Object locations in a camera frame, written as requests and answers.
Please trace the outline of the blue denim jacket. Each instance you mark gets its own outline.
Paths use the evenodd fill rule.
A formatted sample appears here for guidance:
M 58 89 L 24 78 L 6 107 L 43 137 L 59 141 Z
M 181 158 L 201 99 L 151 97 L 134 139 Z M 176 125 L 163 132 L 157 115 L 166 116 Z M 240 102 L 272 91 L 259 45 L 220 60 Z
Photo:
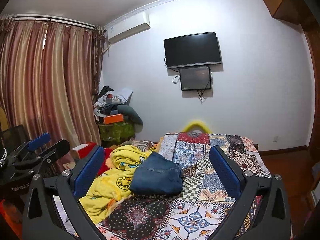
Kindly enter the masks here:
M 156 152 L 136 168 L 130 185 L 133 193 L 141 195 L 174 196 L 182 189 L 182 167 Z

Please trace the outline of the red and white box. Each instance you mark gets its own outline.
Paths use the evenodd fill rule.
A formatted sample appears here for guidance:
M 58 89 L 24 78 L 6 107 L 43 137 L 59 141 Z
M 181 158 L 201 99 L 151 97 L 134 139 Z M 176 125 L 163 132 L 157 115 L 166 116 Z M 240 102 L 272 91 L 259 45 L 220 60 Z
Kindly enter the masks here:
M 71 149 L 70 153 L 74 159 L 83 159 L 96 146 L 95 142 L 87 142 Z

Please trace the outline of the yellow duck print blanket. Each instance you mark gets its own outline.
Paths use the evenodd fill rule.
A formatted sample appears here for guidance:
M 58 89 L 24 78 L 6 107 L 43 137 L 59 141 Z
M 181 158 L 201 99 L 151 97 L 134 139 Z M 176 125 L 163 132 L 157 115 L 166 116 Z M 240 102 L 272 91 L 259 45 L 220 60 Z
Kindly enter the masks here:
M 134 172 L 152 153 L 141 151 L 132 145 L 116 148 L 110 154 L 108 162 L 112 168 L 93 180 L 86 195 L 80 198 L 80 204 L 94 224 L 100 223 L 130 194 Z

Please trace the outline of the red plush toy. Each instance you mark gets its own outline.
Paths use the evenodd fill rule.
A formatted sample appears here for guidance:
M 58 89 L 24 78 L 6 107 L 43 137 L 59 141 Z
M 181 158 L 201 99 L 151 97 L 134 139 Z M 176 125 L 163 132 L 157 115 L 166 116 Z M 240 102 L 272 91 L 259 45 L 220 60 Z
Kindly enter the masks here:
M 99 171 L 97 173 L 97 177 L 102 175 L 104 172 L 106 172 L 106 171 L 108 171 L 110 169 L 107 166 L 106 161 L 110 157 L 111 152 L 112 152 L 112 149 L 110 149 L 110 148 L 105 148 L 104 149 L 104 161 L 103 161 L 103 164 L 101 165 L 101 168 L 99 169 Z

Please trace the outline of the pink striped curtain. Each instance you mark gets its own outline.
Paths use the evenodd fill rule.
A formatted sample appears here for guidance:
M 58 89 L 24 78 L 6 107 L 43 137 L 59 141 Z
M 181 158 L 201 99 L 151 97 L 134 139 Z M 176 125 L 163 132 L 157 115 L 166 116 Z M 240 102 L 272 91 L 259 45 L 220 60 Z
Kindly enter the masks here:
M 1 18 L 1 108 L 8 125 L 29 138 L 44 132 L 72 147 L 100 142 L 93 99 L 98 94 L 105 39 L 53 21 Z

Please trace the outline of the green covered side table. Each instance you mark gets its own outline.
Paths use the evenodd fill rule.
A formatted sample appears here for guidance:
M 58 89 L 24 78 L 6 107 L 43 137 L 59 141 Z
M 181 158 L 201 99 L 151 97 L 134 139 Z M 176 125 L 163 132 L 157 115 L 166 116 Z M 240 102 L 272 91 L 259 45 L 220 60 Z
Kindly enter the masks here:
M 101 145 L 109 147 L 112 145 L 120 145 L 125 141 L 135 138 L 135 128 L 131 122 L 116 122 L 113 124 L 98 125 Z

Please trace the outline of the colourful patchwork bedspread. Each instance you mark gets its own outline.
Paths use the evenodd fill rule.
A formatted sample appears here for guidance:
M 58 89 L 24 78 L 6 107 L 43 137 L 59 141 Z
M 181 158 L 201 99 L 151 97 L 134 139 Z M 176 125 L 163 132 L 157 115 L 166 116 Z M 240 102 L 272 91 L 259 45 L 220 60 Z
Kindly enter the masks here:
M 269 177 L 253 141 L 238 135 L 167 133 L 159 154 L 182 167 L 178 196 L 132 196 L 97 227 L 106 239 L 208 239 L 234 204 L 209 161 L 219 146 L 242 170 Z

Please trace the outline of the clutter pile on table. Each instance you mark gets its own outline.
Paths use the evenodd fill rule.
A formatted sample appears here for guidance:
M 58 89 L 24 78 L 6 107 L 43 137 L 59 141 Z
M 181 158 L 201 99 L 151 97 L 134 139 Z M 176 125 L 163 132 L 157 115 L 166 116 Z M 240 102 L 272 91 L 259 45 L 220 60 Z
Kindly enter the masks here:
M 118 105 L 129 105 L 133 90 L 123 88 L 115 91 L 110 86 L 104 86 L 93 98 L 93 111 L 96 122 L 102 123 L 102 119 L 118 114 Z

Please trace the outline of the orange box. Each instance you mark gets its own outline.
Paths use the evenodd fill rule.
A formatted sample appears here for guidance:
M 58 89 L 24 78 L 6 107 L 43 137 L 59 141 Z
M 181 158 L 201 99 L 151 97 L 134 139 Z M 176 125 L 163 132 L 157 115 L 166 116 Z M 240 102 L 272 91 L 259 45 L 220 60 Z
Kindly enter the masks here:
M 114 124 L 116 122 L 124 121 L 124 116 L 122 114 L 109 115 L 104 117 L 104 124 Z

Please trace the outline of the dark green cushion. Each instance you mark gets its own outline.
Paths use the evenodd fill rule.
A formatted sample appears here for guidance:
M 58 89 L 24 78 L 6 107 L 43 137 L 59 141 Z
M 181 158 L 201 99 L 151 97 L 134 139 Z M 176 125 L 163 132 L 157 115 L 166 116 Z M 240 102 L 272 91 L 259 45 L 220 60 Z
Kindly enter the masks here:
M 142 119 L 139 117 L 139 115 L 137 114 L 137 112 L 130 106 L 128 105 L 118 105 L 117 106 L 117 110 L 118 113 L 124 115 L 124 116 L 128 116 L 129 119 L 137 125 L 142 125 L 143 121 Z

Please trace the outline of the yellow headboard cushion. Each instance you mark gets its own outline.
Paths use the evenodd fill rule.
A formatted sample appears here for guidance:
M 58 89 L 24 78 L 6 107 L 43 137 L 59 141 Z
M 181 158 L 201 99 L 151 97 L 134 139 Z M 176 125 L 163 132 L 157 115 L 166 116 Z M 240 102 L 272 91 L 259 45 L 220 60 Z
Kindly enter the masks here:
M 193 132 L 199 130 L 202 133 L 212 133 L 211 129 L 201 120 L 193 120 L 189 122 L 183 129 L 182 132 Z

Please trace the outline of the white air conditioner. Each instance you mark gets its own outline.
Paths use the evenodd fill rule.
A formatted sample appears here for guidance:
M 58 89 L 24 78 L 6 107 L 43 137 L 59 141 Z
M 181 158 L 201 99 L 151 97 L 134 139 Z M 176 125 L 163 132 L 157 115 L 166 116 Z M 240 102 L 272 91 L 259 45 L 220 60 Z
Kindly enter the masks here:
M 115 44 L 128 37 L 144 32 L 151 28 L 149 15 L 140 12 L 133 16 L 124 18 L 122 21 L 114 21 L 105 26 L 107 41 Z

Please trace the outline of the small black wall monitor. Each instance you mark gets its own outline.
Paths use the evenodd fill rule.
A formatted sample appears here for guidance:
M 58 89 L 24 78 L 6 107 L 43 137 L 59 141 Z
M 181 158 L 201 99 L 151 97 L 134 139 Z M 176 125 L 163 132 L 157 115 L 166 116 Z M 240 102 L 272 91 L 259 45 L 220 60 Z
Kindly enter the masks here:
M 210 90 L 212 77 L 209 66 L 180 69 L 181 91 Z

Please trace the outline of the wall mounted black television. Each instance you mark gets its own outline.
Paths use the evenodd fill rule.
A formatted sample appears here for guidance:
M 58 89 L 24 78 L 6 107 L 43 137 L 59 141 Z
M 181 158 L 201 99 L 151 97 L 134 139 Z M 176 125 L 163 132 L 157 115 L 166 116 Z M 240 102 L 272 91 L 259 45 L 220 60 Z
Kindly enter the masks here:
M 163 42 L 167 68 L 222 63 L 220 46 L 214 31 L 172 37 Z

